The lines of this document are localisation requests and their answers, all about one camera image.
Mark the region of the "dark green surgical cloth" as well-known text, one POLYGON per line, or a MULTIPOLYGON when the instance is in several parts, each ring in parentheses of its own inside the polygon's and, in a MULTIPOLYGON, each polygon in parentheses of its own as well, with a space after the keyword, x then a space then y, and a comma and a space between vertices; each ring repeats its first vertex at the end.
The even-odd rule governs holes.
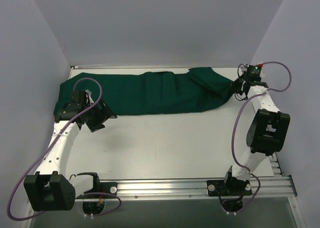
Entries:
POLYGON ((89 90, 116 115, 198 113, 221 107, 233 95, 232 80, 210 67, 187 73, 146 72, 140 75, 81 73, 60 85, 54 114, 67 103, 73 87, 89 90))

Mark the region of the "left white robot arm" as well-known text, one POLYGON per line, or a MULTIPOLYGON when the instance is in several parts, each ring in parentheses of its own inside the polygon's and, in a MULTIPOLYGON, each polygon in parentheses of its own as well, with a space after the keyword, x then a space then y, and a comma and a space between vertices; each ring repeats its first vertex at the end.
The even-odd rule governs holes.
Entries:
POLYGON ((49 151, 44 155, 33 175, 27 175, 23 186, 36 212, 69 211, 76 198, 86 194, 90 198, 101 192, 100 179, 95 172, 66 177, 66 167, 74 140, 82 125, 91 132, 103 129, 107 119, 117 118, 100 99, 93 102, 85 91, 71 91, 67 102, 54 118, 49 151))

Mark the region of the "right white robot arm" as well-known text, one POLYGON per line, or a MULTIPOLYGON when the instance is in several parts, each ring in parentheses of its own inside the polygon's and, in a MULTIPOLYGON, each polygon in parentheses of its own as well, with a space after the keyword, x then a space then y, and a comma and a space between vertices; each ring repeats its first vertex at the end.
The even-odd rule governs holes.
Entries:
POLYGON ((228 170, 222 182, 223 191, 234 194, 236 191, 246 190, 253 172, 268 156, 281 151, 284 146, 291 117, 281 112, 274 104, 270 91, 280 92, 268 88, 266 85, 246 83, 248 99, 241 106, 232 130, 231 155, 234 164, 228 170), (246 145, 243 155, 237 159, 235 153, 235 137, 241 114, 247 104, 251 104, 255 116, 246 135, 246 145))

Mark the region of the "rear aluminium rail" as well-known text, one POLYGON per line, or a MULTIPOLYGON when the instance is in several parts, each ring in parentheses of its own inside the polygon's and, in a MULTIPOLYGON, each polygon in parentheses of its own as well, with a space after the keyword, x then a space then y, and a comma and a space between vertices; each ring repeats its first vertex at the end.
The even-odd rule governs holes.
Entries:
POLYGON ((91 65, 75 65, 71 66, 72 69, 95 69, 98 67, 103 67, 103 64, 91 64, 91 65))

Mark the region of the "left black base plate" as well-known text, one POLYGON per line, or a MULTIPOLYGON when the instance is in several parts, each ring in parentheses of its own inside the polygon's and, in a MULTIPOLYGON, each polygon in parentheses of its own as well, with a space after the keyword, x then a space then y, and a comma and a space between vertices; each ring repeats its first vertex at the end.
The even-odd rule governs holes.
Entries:
POLYGON ((118 183, 114 181, 102 181, 98 184, 96 191, 116 195, 118 192, 118 183))

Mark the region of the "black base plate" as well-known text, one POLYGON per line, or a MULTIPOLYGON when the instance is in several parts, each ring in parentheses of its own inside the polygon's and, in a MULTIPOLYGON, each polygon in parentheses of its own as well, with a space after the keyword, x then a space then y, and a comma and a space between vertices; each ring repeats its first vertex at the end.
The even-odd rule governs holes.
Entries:
POLYGON ((249 181, 240 180, 207 180, 207 193, 210 197, 222 197, 231 196, 251 196, 253 194, 252 189, 246 190, 247 185, 250 185, 249 181))
POLYGON ((96 191, 116 195, 118 192, 118 183, 114 181, 102 181, 98 184, 96 191))

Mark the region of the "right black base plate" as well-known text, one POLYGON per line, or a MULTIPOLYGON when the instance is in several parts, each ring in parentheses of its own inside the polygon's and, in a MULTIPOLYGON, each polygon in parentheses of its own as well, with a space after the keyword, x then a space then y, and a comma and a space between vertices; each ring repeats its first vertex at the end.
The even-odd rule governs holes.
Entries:
POLYGON ((253 194, 252 189, 246 190, 247 185, 250 185, 249 181, 240 180, 207 180, 207 193, 210 197, 222 197, 231 196, 251 196, 253 194))

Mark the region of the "front aluminium rail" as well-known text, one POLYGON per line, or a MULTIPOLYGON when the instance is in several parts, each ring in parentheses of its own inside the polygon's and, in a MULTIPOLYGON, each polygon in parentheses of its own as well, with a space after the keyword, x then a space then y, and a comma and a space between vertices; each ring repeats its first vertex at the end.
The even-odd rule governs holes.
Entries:
POLYGON ((251 196, 210 197, 207 190, 209 179, 178 179, 178 180, 99 180, 100 182, 117 182, 118 190, 116 195, 108 193, 86 193, 76 198, 76 202, 104 203, 107 200, 122 201, 160 201, 160 200, 188 200, 188 199, 250 199, 273 198, 273 197, 294 197, 297 193, 294 183, 290 177, 262 177, 256 180, 251 178, 251 196))

